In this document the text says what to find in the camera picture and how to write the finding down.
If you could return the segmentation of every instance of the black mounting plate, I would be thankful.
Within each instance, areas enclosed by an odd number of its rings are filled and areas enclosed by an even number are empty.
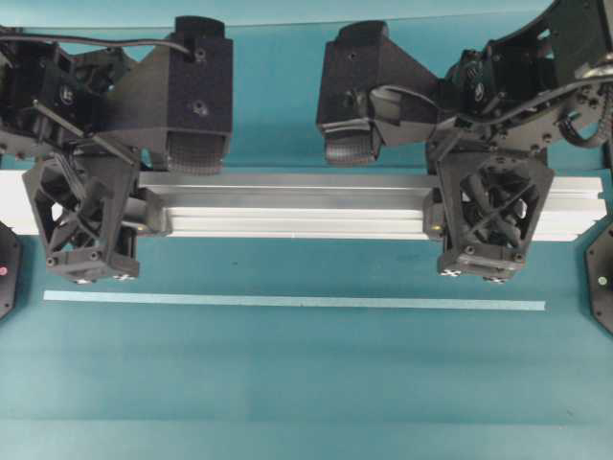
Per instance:
[[[613,225],[585,253],[592,314],[613,334]]]
[[[0,319],[15,305],[17,277],[21,266],[21,242],[0,222]]]

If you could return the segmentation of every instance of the silver metal rail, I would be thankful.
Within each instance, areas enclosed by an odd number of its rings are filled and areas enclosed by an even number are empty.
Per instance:
[[[140,185],[164,200],[172,237],[424,240],[426,175],[221,174],[143,172]],[[37,233],[21,172],[0,171],[0,219],[21,235]],[[569,242],[606,216],[602,182],[558,177],[536,241]]]

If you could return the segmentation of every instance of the bolt head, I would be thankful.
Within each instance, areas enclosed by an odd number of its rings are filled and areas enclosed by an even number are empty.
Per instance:
[[[193,57],[196,62],[206,62],[207,61],[207,52],[204,48],[198,48],[193,52]]]
[[[192,112],[200,117],[206,117],[209,114],[209,108],[202,101],[194,101],[192,103]]]

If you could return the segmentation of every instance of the textured rubber pad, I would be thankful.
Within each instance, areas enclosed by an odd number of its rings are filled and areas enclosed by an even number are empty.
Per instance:
[[[185,132],[169,133],[169,171],[189,175],[211,175],[221,170],[227,138]]]
[[[326,159],[332,166],[349,167],[373,163],[379,156],[381,140],[371,131],[342,131],[326,137]]]

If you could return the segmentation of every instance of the white tape strip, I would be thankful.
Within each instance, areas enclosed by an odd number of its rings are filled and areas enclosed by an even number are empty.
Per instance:
[[[46,290],[44,300],[116,304],[168,304],[241,307],[311,307],[354,309],[419,309],[545,311],[543,301],[462,300],[354,297],[269,297],[256,295],[186,295]]]

